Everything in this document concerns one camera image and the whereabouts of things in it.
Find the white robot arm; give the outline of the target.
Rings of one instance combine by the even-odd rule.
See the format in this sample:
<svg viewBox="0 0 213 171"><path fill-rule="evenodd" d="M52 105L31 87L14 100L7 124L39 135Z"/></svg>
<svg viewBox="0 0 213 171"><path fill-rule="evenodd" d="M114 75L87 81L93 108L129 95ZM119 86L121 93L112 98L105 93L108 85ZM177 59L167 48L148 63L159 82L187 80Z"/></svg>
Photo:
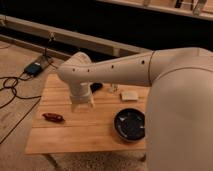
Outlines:
<svg viewBox="0 0 213 171"><path fill-rule="evenodd" d="M213 52L177 48L93 63L77 52L58 69L74 104L92 82L146 86L148 171L213 171Z"/></svg>

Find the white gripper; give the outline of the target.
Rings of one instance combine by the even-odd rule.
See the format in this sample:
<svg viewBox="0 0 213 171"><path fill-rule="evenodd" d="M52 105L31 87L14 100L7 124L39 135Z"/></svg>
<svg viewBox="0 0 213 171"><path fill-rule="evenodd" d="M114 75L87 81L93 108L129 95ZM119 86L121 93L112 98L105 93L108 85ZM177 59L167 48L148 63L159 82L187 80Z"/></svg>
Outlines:
<svg viewBox="0 0 213 171"><path fill-rule="evenodd" d="M69 90L72 112L81 104L94 106L94 99L89 83L71 84Z"/></svg>

